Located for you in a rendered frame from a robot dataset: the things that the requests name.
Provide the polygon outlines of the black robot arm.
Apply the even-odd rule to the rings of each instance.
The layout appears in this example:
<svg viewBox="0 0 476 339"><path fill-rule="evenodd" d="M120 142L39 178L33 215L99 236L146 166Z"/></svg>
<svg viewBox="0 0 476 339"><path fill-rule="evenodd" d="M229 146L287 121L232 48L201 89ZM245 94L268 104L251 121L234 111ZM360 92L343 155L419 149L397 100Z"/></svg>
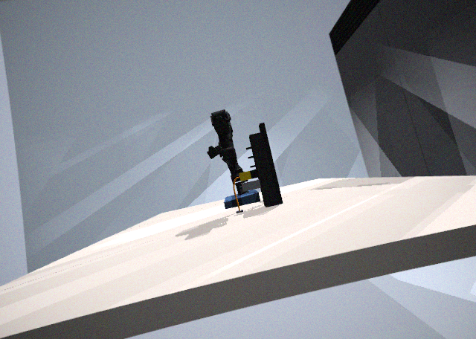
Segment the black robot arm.
<svg viewBox="0 0 476 339"><path fill-rule="evenodd" d="M225 111L225 109L221 110L221 111L217 111L217 112L214 112L214 113L211 113L212 116L210 116L211 118L211 123L212 123L212 126L214 126L214 129L216 130L216 133L218 134L218 137L219 139L221 138L226 138L226 137L233 137L233 129L232 129L232 126L231 126L231 116L228 112ZM219 142L218 142L219 143ZM210 158L214 158L215 156L217 156L219 154L219 151L222 149L220 143L218 146L210 146L208 147L208 150L207 153L208 155L210 156ZM239 173L243 172L242 168L239 166L238 162L236 162L236 168L235 168L235 173L234 175L231 175L231 180L232 180L232 183L234 185L234 179L236 177L239 177ZM246 181L248 180L245 180L245 181L241 181L241 182L238 182L240 181L240 178L238 178L235 182L235 185L237 187L237 195L242 195L244 193L249 193L249 191L244 191L242 190L242 188L240 189L240 187L242 186L242 183L245 183Z"/></svg>

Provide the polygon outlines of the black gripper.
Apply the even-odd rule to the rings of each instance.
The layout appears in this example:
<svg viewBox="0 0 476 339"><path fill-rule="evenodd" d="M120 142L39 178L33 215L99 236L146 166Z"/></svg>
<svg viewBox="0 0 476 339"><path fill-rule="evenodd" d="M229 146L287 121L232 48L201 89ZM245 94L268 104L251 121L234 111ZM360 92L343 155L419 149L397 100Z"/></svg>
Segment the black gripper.
<svg viewBox="0 0 476 339"><path fill-rule="evenodd" d="M237 155L234 148L232 137L226 137L219 139L219 143L222 149L219 151L220 158L227 163L228 168L232 175L235 173Z"/></svg>

